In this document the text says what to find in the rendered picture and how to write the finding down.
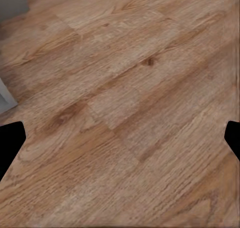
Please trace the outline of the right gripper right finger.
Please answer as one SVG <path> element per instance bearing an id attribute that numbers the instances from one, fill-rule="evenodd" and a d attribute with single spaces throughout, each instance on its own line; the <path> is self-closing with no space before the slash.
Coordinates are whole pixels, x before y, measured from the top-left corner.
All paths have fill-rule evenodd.
<path id="1" fill-rule="evenodd" d="M 240 160 L 240 122 L 229 121 L 224 138 Z"/>

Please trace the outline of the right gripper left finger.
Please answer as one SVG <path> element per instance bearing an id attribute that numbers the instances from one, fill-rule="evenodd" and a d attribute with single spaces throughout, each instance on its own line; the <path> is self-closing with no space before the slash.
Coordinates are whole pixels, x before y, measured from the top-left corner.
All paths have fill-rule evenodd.
<path id="1" fill-rule="evenodd" d="M 22 121 L 0 126 L 0 181 L 26 140 Z"/>

